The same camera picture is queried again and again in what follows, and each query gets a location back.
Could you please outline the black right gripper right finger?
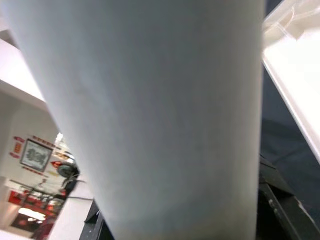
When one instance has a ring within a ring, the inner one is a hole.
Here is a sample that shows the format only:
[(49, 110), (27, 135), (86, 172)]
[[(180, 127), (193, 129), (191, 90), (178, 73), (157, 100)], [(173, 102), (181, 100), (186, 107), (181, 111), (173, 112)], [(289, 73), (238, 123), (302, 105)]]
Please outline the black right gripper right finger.
[(316, 240), (318, 227), (277, 168), (259, 159), (257, 240)]

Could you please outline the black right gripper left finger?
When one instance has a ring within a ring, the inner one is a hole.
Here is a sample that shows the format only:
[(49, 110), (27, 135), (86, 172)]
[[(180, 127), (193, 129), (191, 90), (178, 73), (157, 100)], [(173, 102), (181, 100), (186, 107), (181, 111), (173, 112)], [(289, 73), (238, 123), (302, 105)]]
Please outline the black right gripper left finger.
[(84, 220), (84, 226), (79, 239), (114, 240), (114, 237), (94, 200), (92, 201), (86, 219)]

